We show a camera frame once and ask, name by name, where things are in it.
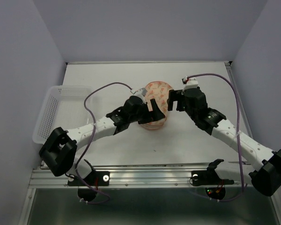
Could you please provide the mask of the floral peach laundry bag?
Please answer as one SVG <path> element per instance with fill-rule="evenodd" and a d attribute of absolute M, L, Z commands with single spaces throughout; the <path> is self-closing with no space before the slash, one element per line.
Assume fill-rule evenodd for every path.
<path fill-rule="evenodd" d="M 163 81 L 154 81 L 150 82 L 146 85 L 145 89 L 147 90 L 147 93 L 145 95 L 145 99 L 148 102 L 148 107 L 151 110 L 152 106 L 150 103 L 151 99 L 154 99 L 159 107 L 159 109 L 163 112 L 165 115 L 165 118 L 155 121 L 155 122 L 149 122 L 146 124 L 140 124 L 141 127 L 143 127 L 146 130 L 154 131 L 161 129 L 167 118 L 168 118 L 168 103 L 167 100 L 169 98 L 169 91 L 173 88 L 166 82 Z"/>

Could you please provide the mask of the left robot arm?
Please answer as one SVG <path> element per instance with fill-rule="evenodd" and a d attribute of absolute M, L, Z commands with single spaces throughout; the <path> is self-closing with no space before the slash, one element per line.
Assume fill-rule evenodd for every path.
<path fill-rule="evenodd" d="M 51 132 L 39 155 L 54 176 L 74 173 L 74 165 L 78 162 L 76 152 L 88 145 L 89 141 L 116 135 L 134 122 L 146 124 L 164 119 L 165 115 L 156 101 L 151 99 L 150 103 L 152 110 L 149 110 L 147 102 L 142 98 L 131 96 L 123 106 L 94 123 L 69 130 L 58 127 Z"/>

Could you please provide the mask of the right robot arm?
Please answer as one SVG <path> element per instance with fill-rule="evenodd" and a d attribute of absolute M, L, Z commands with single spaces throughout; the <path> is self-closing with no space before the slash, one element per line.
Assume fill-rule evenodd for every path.
<path fill-rule="evenodd" d="M 186 112 L 198 128 L 240 153 L 252 165 L 249 176 L 260 193 L 272 196 L 281 186 L 281 150 L 273 151 L 237 131 L 225 115 L 208 107 L 199 88 L 170 90 L 167 102 L 168 110 L 177 102 L 177 110 Z"/>

